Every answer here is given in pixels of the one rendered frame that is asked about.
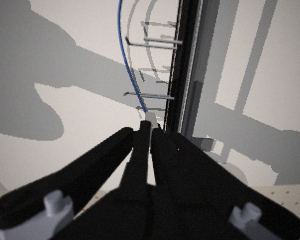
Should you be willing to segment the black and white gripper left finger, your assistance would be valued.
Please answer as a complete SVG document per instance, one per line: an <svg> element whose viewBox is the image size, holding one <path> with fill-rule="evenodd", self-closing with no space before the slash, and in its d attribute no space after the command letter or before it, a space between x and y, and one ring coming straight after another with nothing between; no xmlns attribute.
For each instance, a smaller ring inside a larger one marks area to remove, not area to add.
<svg viewBox="0 0 300 240"><path fill-rule="evenodd" d="M144 240L151 114L52 174L0 197L1 240L48 240L82 211L132 151L100 240ZM133 150L132 150L133 148Z"/></svg>

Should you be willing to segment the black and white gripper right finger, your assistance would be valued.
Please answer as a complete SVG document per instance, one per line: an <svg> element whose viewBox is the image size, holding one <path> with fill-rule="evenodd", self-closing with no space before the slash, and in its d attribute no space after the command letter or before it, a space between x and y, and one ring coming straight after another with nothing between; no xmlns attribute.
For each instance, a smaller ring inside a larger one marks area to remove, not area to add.
<svg viewBox="0 0 300 240"><path fill-rule="evenodd" d="M230 240L205 201L250 240L300 240L299 217L245 185L182 134L166 134L150 114L155 184L168 185L182 240Z"/></svg>

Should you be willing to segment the dark grey rack with cable rings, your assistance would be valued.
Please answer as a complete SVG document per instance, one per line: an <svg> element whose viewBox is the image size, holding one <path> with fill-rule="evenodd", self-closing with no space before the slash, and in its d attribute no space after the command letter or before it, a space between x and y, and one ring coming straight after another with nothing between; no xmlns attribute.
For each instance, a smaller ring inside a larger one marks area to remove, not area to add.
<svg viewBox="0 0 300 240"><path fill-rule="evenodd" d="M192 137L192 134L201 96L209 51L211 47L219 1L220 0L203 0L191 76L180 133L194 145L196 145L199 149L204 151L211 151L214 139ZM143 38L144 41L171 43L173 44L173 47L130 43L128 37L126 35L124 36L127 44L131 46L173 50L167 95L139 93L140 97L167 99L163 124L163 130L166 134L170 134L170 132L172 131L178 131L198 3L199 0L179 0L174 40L146 37Z"/></svg>

